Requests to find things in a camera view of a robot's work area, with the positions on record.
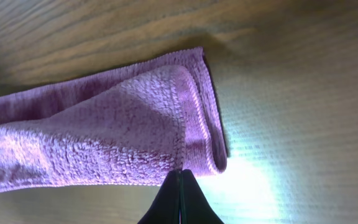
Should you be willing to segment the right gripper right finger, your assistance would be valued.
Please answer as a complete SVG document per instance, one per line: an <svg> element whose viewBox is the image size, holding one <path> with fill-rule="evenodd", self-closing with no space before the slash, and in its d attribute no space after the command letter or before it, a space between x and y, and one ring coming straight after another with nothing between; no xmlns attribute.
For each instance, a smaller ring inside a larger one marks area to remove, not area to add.
<svg viewBox="0 0 358 224"><path fill-rule="evenodd" d="M191 170L180 173L180 223L223 224L209 205Z"/></svg>

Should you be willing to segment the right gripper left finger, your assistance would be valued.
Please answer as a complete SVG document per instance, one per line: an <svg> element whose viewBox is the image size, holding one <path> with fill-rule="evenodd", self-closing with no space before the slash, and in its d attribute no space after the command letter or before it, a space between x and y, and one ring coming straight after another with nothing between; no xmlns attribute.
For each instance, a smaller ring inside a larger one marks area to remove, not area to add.
<svg viewBox="0 0 358 224"><path fill-rule="evenodd" d="M170 171L146 214L138 224L180 223L180 172Z"/></svg>

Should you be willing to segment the purple microfiber cloth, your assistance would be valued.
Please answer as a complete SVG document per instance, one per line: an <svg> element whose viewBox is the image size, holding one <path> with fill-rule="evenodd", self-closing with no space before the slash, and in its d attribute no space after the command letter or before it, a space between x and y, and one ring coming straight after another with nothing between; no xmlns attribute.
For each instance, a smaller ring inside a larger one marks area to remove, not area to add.
<svg viewBox="0 0 358 224"><path fill-rule="evenodd" d="M0 97L0 192L160 185L227 166L200 47Z"/></svg>

